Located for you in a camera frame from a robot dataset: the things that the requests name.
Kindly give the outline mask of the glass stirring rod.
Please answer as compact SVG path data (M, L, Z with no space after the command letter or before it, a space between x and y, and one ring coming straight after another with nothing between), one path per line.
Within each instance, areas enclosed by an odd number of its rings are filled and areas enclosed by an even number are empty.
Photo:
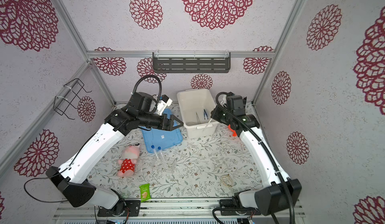
M209 126L209 124L211 123L212 121L212 118L209 119L208 123L205 125L204 129L203 129L203 132L205 132L205 130L207 129L207 127Z

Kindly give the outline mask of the blue plastic bin lid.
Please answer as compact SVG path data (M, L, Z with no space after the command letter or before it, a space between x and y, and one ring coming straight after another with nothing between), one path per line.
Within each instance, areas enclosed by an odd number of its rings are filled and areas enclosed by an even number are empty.
M148 153L153 153L154 149L164 150L179 145L183 141L179 129L173 131L164 131L152 129L150 131L142 130L145 147Z

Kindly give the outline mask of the white plastic storage bin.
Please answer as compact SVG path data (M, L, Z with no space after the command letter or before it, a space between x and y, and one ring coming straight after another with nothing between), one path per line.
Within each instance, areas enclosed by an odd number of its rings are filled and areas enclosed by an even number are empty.
M218 122L211 118L216 104L208 89L191 89L177 93L182 121L189 139L213 135Z

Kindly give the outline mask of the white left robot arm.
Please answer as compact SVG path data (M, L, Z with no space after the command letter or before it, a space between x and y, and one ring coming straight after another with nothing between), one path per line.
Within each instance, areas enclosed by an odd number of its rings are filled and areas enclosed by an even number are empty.
M89 183L89 172L111 147L132 130L147 127L173 131L182 126L183 122L174 115L130 114L121 109L115 110L72 158L60 167L51 166L46 176L72 207L91 204L109 210L114 216L121 216L126 210L124 198L114 190L98 188Z

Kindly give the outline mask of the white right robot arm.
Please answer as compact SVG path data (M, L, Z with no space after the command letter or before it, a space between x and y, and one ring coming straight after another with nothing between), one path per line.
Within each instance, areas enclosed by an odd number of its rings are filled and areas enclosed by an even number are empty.
M302 190L301 183L292 179L283 170L267 145L260 124L253 115L236 116L232 111L218 105L211 112L211 118L230 125L247 147L257 169L260 171L263 188L236 193L233 202L237 211L256 210L264 216L289 210L289 222L295 223L295 204Z

